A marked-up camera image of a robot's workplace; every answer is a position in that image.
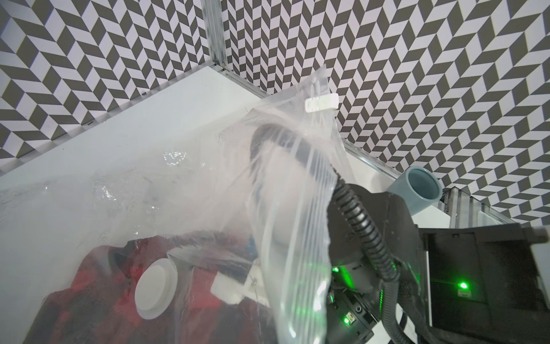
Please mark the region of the clear plastic vacuum bag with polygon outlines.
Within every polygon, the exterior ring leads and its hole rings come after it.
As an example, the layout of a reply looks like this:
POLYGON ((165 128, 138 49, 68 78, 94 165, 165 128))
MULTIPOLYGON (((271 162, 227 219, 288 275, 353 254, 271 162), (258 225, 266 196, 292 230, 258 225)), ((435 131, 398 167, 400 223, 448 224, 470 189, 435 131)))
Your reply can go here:
MULTIPOLYGON (((352 173, 327 74, 258 99, 203 68, 2 176, 1 342, 26 343, 44 299, 94 248, 194 232, 253 241, 275 343, 325 342, 321 211, 352 173)), ((182 252, 139 279, 142 318, 173 299, 182 252)))

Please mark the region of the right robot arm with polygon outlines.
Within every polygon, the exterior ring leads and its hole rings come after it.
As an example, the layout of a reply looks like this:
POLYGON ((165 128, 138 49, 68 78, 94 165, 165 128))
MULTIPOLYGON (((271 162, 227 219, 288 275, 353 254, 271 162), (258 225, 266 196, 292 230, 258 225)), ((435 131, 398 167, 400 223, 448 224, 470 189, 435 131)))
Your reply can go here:
POLYGON ((335 276, 322 275, 327 343, 359 343, 382 323, 392 343, 548 343, 549 308, 534 245, 545 229, 520 224, 421 229, 396 193, 338 179, 321 218, 335 276))

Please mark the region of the red black plaid shirt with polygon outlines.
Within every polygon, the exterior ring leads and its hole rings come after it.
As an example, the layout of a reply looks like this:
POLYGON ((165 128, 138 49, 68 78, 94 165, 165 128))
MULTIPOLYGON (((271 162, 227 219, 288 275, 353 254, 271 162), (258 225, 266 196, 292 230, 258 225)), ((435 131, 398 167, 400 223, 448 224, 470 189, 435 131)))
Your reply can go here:
POLYGON ((67 289, 44 302, 26 343, 275 343, 269 307, 257 295, 232 300, 257 258, 251 239, 194 232, 99 246, 82 260, 67 289), (138 313, 139 279, 154 262, 171 257, 176 291, 157 318, 138 313))

